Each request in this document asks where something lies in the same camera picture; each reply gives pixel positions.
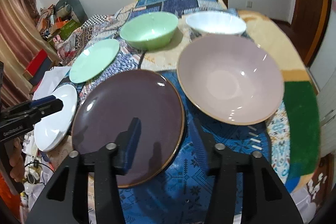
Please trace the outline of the person's left hand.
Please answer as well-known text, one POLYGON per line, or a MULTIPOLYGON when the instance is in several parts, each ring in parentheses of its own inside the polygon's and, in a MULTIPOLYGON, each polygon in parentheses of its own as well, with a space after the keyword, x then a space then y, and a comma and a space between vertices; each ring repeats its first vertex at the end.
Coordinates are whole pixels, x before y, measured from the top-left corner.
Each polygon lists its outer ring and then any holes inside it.
POLYGON ((25 165, 22 157, 22 146, 19 138, 14 139, 13 153, 9 157, 9 162, 12 167, 10 177, 16 182, 21 182, 25 174, 25 165))

